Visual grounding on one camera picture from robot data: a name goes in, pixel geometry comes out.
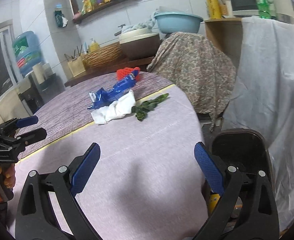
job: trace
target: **blue gripper pad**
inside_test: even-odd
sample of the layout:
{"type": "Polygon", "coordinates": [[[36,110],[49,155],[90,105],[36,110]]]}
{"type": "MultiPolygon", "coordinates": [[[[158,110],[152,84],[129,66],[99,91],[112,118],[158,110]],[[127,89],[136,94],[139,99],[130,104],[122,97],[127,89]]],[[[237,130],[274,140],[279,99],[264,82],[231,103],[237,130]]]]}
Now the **blue gripper pad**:
{"type": "Polygon", "coordinates": [[[36,123],[38,123],[38,117],[33,115],[31,117],[26,117],[26,118],[19,119],[16,122],[16,126],[18,128],[23,128],[23,127],[27,127],[27,126],[30,126],[30,125],[33,125],[33,124],[36,124],[36,123]]]}
{"type": "Polygon", "coordinates": [[[81,193],[100,159],[100,147],[97,143],[93,143],[85,152],[82,162],[71,177],[71,194],[75,197],[77,193],[81,193]]]}
{"type": "Polygon", "coordinates": [[[194,157],[204,173],[211,190],[222,196],[225,191],[223,176],[200,143],[197,143],[194,147],[194,157]]]}

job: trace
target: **red mesh cloth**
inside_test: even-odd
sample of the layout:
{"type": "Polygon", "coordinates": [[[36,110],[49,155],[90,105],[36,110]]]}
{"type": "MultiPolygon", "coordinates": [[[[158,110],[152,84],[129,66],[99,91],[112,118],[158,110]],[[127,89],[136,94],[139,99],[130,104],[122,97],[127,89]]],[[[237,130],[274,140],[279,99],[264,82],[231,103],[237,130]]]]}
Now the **red mesh cloth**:
{"type": "MultiPolygon", "coordinates": [[[[135,68],[125,67],[125,68],[117,70],[117,79],[122,80],[125,76],[127,76],[129,73],[131,73],[134,70],[140,71],[140,68],[139,67],[135,67],[135,68]]],[[[136,81],[139,81],[139,79],[140,79],[140,77],[138,74],[138,76],[136,76],[136,81]]]]}

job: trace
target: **silver screw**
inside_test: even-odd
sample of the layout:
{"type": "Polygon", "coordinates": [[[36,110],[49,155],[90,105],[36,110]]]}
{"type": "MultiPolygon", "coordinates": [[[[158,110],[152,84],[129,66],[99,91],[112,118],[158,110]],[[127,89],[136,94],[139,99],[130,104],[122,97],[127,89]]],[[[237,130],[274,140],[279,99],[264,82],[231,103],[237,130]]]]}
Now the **silver screw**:
{"type": "Polygon", "coordinates": [[[67,170],[67,167],[66,166],[61,166],[61,167],[59,167],[59,169],[58,169],[58,171],[60,172],[60,173],[63,173],[63,172],[65,172],[67,170]]]}
{"type": "Polygon", "coordinates": [[[264,171],[259,171],[258,174],[261,176],[261,177],[265,177],[266,176],[266,173],[264,171]]]}
{"type": "Polygon", "coordinates": [[[29,172],[29,176],[30,177],[33,177],[33,176],[35,176],[36,175],[36,171],[31,171],[31,172],[29,172]]]}
{"type": "Polygon", "coordinates": [[[228,171],[230,171],[230,172],[236,172],[236,168],[234,167],[234,166],[229,166],[228,167],[228,171]]]}

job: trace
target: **woven basket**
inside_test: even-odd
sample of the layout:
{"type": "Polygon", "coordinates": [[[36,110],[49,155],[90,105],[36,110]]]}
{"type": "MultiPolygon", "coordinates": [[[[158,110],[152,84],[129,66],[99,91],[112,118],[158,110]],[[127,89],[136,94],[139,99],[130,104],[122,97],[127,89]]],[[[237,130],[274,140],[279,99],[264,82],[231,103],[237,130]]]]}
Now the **woven basket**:
{"type": "Polygon", "coordinates": [[[124,57],[120,48],[119,42],[115,42],[108,46],[102,47],[99,50],[88,53],[85,55],[85,61],[89,67],[100,67],[106,63],[116,60],[117,58],[124,57]]]}

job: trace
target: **floral cloth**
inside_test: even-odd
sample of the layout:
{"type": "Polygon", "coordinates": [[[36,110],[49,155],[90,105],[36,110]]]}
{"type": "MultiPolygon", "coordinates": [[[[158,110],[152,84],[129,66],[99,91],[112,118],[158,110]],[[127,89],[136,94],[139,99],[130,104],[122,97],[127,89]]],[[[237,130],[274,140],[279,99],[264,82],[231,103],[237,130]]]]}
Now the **floral cloth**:
{"type": "Polygon", "coordinates": [[[184,91],[197,113],[210,114],[212,128],[226,108],[236,78],[231,60],[200,34],[177,32],[166,39],[147,70],[184,91]]]}

